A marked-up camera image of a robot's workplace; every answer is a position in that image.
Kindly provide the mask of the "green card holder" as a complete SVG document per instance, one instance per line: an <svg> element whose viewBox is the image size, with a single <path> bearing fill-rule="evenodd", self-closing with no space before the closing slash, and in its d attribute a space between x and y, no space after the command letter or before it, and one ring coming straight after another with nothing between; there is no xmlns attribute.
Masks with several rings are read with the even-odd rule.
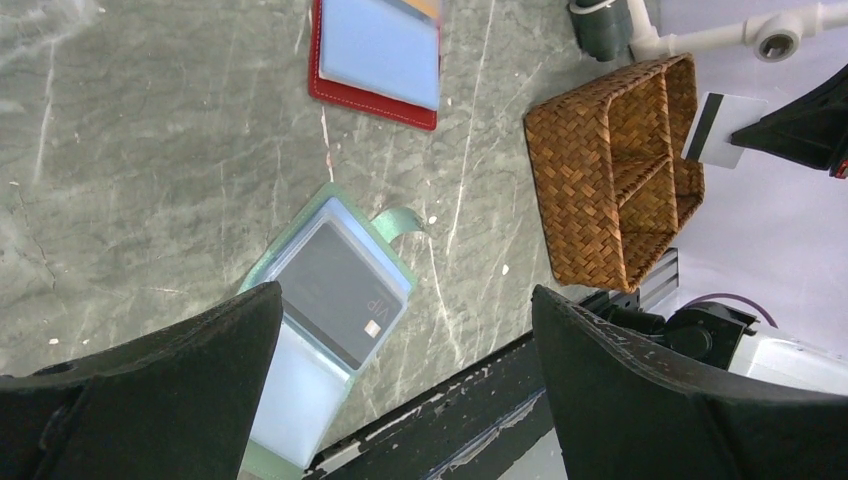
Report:
<svg viewBox="0 0 848 480"><path fill-rule="evenodd" d="M425 229L407 207L368 218L328 182L254 264L239 290L278 283L283 314L243 470L260 479L303 476L416 288L390 243Z"/></svg>

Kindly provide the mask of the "black vip card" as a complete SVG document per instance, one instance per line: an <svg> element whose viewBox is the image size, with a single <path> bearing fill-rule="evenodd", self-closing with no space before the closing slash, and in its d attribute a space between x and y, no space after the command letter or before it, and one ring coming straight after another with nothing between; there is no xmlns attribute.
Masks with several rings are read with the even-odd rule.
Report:
<svg viewBox="0 0 848 480"><path fill-rule="evenodd" d="M332 222L314 230L277 281L291 319L352 370L366 363L405 307Z"/></svg>

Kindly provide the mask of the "white magnetic stripe card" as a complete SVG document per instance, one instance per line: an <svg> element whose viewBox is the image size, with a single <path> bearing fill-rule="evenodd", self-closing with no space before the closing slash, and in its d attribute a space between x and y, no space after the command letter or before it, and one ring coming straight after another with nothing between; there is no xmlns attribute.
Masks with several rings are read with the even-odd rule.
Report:
<svg viewBox="0 0 848 480"><path fill-rule="evenodd" d="M684 160L735 169L745 152L731 143L737 130L753 125L765 114L763 99L718 92L706 92L684 142Z"/></svg>

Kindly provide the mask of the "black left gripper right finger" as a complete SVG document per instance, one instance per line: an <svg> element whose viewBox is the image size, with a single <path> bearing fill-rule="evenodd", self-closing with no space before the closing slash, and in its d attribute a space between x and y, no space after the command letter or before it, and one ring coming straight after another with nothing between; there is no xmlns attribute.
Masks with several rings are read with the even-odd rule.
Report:
<svg viewBox="0 0 848 480"><path fill-rule="evenodd" d="M843 479L847 400L675 353L537 286L532 326L571 479Z"/></svg>

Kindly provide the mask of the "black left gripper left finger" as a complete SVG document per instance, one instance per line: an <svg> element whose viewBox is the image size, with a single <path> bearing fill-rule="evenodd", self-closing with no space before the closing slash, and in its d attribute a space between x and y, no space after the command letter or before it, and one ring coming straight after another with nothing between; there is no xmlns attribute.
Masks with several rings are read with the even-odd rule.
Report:
<svg viewBox="0 0 848 480"><path fill-rule="evenodd" d="M116 347L1 379L5 479L234 479L281 328L267 282Z"/></svg>

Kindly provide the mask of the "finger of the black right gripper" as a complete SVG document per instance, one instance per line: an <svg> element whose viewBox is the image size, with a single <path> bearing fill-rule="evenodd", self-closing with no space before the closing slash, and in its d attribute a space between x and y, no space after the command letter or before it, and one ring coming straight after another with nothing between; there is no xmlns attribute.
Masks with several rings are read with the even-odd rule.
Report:
<svg viewBox="0 0 848 480"><path fill-rule="evenodd" d="M757 150L819 171L847 169L847 69L730 136Z"/></svg>

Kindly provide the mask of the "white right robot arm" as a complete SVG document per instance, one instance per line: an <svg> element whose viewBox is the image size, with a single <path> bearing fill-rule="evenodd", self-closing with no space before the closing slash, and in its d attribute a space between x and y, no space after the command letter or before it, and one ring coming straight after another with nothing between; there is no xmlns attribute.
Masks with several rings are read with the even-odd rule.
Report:
<svg viewBox="0 0 848 480"><path fill-rule="evenodd" d="M686 166L734 168L747 150L762 151L832 178L847 176L847 71L766 114L762 100L709 92L681 149ZM803 390L847 393L847 362L779 331L751 302L753 313L730 306L734 295L697 297L670 318L650 309L679 286L678 253L660 258L633 294L601 292L588 303L602 319L730 373Z"/></svg>

